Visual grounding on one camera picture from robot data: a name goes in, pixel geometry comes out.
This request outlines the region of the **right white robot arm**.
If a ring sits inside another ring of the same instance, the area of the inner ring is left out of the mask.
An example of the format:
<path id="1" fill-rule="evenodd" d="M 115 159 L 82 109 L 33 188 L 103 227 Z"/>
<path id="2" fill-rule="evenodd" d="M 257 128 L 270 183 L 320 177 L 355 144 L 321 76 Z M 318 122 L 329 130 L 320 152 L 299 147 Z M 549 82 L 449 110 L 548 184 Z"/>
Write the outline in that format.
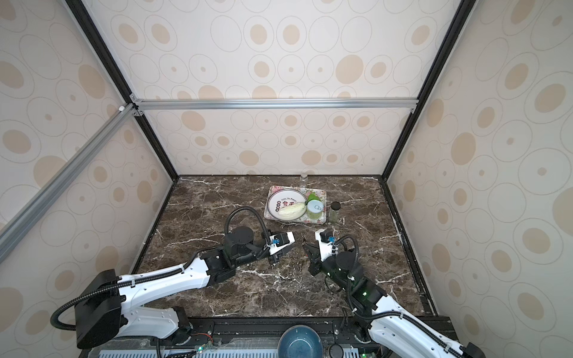
<path id="1" fill-rule="evenodd" d="M 369 339 L 400 357 L 485 357 L 476 345 L 449 339 L 410 314 L 364 275 L 357 249 L 343 244 L 304 243 L 313 276 L 323 273 L 346 294 L 355 321 Z"/>

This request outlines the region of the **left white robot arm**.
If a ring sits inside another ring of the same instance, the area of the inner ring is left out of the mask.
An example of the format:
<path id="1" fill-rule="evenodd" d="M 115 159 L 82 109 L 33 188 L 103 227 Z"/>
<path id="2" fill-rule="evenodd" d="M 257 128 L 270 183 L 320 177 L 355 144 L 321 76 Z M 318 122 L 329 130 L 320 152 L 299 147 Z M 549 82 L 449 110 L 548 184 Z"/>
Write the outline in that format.
<path id="1" fill-rule="evenodd" d="M 264 259 L 277 263 L 295 242 L 291 232 L 265 230 L 263 235 L 264 246 L 257 246 L 252 229 L 239 227 L 224 235 L 222 246 L 201 250 L 186 263 L 143 274 L 103 271 L 79 297 L 58 307 L 50 324 L 75 332 L 81 350 L 119 337 L 184 337 L 192 330 L 184 309 L 155 309 L 148 304 L 222 283 L 233 278 L 240 266 Z"/>

